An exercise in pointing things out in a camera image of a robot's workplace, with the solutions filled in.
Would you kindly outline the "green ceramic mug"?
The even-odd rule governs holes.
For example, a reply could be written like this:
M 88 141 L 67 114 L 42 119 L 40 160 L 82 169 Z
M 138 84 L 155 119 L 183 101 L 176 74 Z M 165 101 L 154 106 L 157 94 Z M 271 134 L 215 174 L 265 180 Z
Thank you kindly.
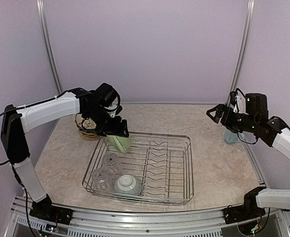
M 107 140 L 118 152 L 123 154 L 126 154 L 131 146 L 131 139 L 129 137 L 107 135 Z

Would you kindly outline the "blue polka dot plate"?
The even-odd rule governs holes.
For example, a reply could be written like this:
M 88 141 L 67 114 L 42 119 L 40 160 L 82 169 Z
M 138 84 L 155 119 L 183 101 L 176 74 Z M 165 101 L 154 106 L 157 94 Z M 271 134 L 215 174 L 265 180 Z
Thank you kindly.
M 94 129 L 84 129 L 80 126 L 78 126 L 79 131 L 84 132 L 84 133 L 93 133 L 96 134 L 96 131 Z

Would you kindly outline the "cream white plate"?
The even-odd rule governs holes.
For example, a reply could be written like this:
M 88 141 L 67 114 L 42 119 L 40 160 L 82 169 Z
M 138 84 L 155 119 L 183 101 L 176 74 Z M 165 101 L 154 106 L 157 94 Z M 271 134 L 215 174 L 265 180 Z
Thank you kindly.
M 76 126 L 80 126 L 84 129 L 95 129 L 96 128 L 96 124 L 95 122 L 90 119 L 90 118 L 83 118 L 81 114 L 76 114 L 75 115 L 75 123 Z

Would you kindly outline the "light blue ceramic mug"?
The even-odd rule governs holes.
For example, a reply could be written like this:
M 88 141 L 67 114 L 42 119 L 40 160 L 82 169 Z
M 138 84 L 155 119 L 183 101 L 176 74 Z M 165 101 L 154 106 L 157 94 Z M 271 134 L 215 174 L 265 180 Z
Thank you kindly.
M 243 133 L 233 133 L 232 131 L 226 129 L 224 133 L 224 142 L 226 144 L 235 144 L 240 142 L 245 142 L 245 136 Z

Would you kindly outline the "yellow polka dot plate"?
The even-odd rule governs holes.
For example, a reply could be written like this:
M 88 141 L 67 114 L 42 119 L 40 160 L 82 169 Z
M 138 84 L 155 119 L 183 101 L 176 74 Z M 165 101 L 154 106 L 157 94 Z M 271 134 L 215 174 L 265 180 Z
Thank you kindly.
M 86 138 L 90 138 L 90 139 L 98 139 L 99 136 L 97 134 L 93 134 L 93 133 L 84 133 L 84 132 L 81 132 L 79 131 L 79 133 L 83 136 L 83 137 L 86 137 Z
M 83 134 L 84 136 L 88 136 L 88 137 L 98 136 L 97 133 L 94 130 L 79 129 L 79 132 L 81 134 Z

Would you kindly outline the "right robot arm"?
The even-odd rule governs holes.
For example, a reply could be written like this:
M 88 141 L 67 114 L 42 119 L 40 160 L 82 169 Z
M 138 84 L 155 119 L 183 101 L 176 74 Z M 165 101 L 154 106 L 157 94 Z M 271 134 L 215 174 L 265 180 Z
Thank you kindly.
M 239 113 L 236 102 L 235 109 L 218 104 L 207 110 L 206 115 L 235 134 L 253 134 L 256 140 L 262 140 L 290 160 L 290 127 L 280 117 L 269 117 L 266 95 L 248 93 L 243 97 L 246 103 L 245 113 Z M 239 214 L 244 219 L 250 219 L 259 208 L 290 210 L 290 190 L 260 188 L 249 192 L 245 195 Z

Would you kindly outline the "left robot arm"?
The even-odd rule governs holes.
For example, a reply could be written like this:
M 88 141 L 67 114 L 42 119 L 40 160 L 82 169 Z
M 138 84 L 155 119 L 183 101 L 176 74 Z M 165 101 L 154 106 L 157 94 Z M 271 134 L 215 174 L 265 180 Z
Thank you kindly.
M 96 124 L 98 135 L 127 138 L 127 121 L 119 115 L 122 106 L 111 107 L 114 101 L 120 100 L 117 91 L 103 83 L 96 90 L 78 87 L 33 104 L 8 105 L 5 108 L 0 134 L 4 150 L 18 182 L 44 219 L 52 219 L 56 209 L 32 165 L 25 135 L 54 120 L 81 114 L 84 119 L 91 119 Z

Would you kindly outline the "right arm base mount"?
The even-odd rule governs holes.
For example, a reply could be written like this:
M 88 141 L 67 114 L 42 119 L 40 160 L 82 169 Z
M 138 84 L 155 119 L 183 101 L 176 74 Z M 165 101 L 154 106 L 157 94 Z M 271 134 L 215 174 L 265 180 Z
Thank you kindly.
M 266 214 L 265 209 L 258 207 L 245 207 L 244 205 L 232 206 L 229 205 L 223 209 L 223 216 L 225 224 L 233 224 L 242 222 L 258 217 L 262 217 Z

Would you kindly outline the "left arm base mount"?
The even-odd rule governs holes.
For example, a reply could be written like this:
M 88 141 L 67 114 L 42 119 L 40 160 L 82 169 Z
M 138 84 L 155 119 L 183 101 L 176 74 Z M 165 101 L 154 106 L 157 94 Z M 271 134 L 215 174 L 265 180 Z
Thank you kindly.
M 30 210 L 30 215 L 49 222 L 69 225 L 73 212 L 74 211 L 69 208 L 34 202 Z

